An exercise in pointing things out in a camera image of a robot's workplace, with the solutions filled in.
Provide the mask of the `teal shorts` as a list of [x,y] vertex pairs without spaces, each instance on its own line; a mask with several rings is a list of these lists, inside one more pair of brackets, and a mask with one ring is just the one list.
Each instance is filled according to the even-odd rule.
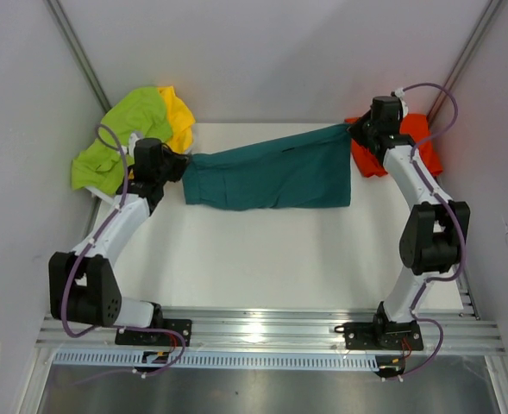
[[348,207],[350,157],[346,123],[195,154],[182,178],[185,201],[230,211]]

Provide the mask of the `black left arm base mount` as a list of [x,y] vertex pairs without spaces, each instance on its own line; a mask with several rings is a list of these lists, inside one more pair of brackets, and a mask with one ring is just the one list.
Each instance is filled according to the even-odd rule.
[[117,333],[115,344],[119,346],[154,346],[179,348],[182,342],[190,345],[192,320],[166,318],[159,304],[154,304],[151,323],[146,328],[125,329]]

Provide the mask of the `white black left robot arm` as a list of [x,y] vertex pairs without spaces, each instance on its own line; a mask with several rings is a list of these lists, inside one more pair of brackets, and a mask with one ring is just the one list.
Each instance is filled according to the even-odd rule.
[[191,162],[154,138],[142,138],[132,149],[132,165],[124,167],[123,180],[107,217],[70,252],[56,252],[48,262],[50,311],[73,338],[71,323],[87,330],[97,327],[133,329],[147,345],[165,334],[159,304],[125,298],[113,266],[136,230],[146,222],[164,197],[169,182],[182,179]]

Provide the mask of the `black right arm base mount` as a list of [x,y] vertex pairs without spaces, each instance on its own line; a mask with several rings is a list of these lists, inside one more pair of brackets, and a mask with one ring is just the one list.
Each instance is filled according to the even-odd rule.
[[371,322],[348,322],[334,327],[334,332],[344,337],[348,350],[401,351],[423,350],[420,327],[413,317],[406,322],[392,321],[386,314],[384,302],[380,302]]

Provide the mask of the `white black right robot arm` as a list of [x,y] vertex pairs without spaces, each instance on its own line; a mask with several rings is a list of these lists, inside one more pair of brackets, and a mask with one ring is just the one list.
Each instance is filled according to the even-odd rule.
[[398,245],[403,267],[381,304],[386,318],[371,328],[373,341],[382,348],[401,340],[399,323],[416,319],[418,306],[432,285],[460,277],[467,255],[470,209],[439,186],[411,136],[400,132],[405,110],[402,98],[377,96],[369,111],[348,128],[354,142],[393,178],[410,208]]

